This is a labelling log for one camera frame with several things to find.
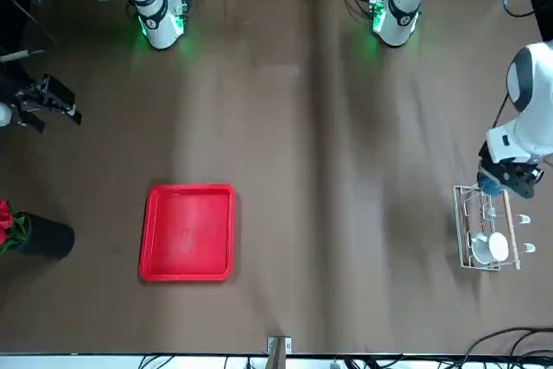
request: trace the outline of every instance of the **green led light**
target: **green led light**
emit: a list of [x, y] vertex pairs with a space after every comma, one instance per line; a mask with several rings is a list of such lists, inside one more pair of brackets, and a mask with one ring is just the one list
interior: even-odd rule
[[176, 34], [182, 35], [182, 32], [184, 32], [184, 22], [182, 21], [182, 17], [174, 17], [173, 15], [169, 15], [169, 20], [173, 23]]
[[142, 28], [142, 35], [147, 37], [148, 34], [146, 34], [146, 28], [144, 27], [144, 24], [142, 23], [142, 19], [140, 19], [140, 16], [138, 17], [138, 21], [140, 22], [140, 27]]
[[[178, 35], [182, 35], [182, 33], [184, 32], [184, 19], [182, 18], [182, 16], [175, 17], [173, 15], [169, 15], [169, 20], [171, 21], [171, 23], [173, 23], [175, 32]], [[140, 16], [138, 17], [138, 21], [140, 22], [140, 26], [142, 27], [142, 35], [148, 37], [148, 34], [146, 33], [146, 27], [144, 26], [144, 23], [142, 22]]]
[[386, 18], [386, 11], [382, 10], [380, 13], [374, 16], [374, 19], [372, 20], [372, 31], [376, 32], [377, 34], [380, 33], [380, 29], [382, 29], [382, 25], [384, 25], [384, 19]]
[[418, 19], [418, 12], [416, 13], [415, 17], [413, 18], [413, 23], [411, 24], [411, 33], [415, 32], [416, 19]]

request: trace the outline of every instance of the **brown table surface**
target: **brown table surface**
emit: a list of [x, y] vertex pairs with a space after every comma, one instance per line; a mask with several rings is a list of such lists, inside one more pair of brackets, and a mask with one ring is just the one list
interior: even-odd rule
[[[62, 48], [28, 65], [76, 92], [83, 124], [4, 132], [0, 190], [77, 241], [59, 263], [1, 259], [3, 351], [246, 353], [286, 334], [304, 353], [461, 353], [553, 321], [553, 174], [515, 203], [532, 217], [519, 242], [537, 245], [520, 272], [460, 268], [451, 197], [475, 181], [513, 55], [540, 40], [533, 18], [424, 0], [389, 49], [342, 0], [194, 1], [187, 35], [156, 52], [126, 0], [45, 0]], [[164, 182], [235, 187], [226, 283], [138, 278]]]

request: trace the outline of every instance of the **wooden stick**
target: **wooden stick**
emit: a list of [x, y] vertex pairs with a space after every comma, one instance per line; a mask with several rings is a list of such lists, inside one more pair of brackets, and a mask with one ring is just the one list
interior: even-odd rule
[[509, 194], [504, 189], [503, 189], [503, 203], [505, 204], [505, 216], [507, 218], [507, 227], [509, 228], [509, 233], [511, 234], [512, 256], [514, 259], [513, 263], [515, 264], [515, 268], [517, 270], [520, 270], [520, 259], [518, 258], [517, 239], [515, 238], [515, 227], [512, 225], [511, 201], [509, 200]]

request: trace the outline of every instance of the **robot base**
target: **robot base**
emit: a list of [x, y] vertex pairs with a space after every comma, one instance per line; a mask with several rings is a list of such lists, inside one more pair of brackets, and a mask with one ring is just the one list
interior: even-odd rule
[[384, 10], [374, 17], [372, 32], [389, 47], [397, 48], [403, 46], [415, 30], [418, 13], [409, 25], [400, 26], [390, 12], [388, 1], [383, 0]]
[[184, 33], [188, 4], [184, 0], [167, 0], [167, 4], [167, 12], [157, 28], [150, 28], [148, 20], [144, 23], [142, 19], [138, 19], [142, 25], [143, 35], [155, 49], [169, 48]]

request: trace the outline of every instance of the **white floor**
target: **white floor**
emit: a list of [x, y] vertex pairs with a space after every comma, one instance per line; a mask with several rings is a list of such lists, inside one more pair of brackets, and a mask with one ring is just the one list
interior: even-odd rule
[[[156, 359], [151, 364], [146, 365], [145, 369], [157, 369], [165, 360], [165, 357]], [[142, 356], [113, 356], [113, 355], [96, 355], [96, 356], [3, 356], [0, 357], [0, 369], [137, 369]], [[247, 366], [247, 358], [242, 357], [186, 357], [180, 356], [172, 359], [163, 369], [245, 369]], [[254, 369], [261, 369], [265, 366], [265, 358], [252, 358], [251, 366]], [[363, 369], [362, 361], [357, 362], [359, 367]], [[390, 363], [389, 361], [379, 361], [381, 366]], [[330, 359], [287, 359], [286, 366], [289, 369], [346, 369], [344, 362], [341, 360]], [[487, 364], [487, 366], [495, 367], [495, 369], [506, 369], [504, 364]], [[542, 369], [537, 365], [526, 365], [528, 369]], [[439, 369], [437, 362], [431, 361], [402, 361], [393, 366], [394, 369]], [[486, 366], [481, 363], [466, 363], [463, 369], [486, 369]]]

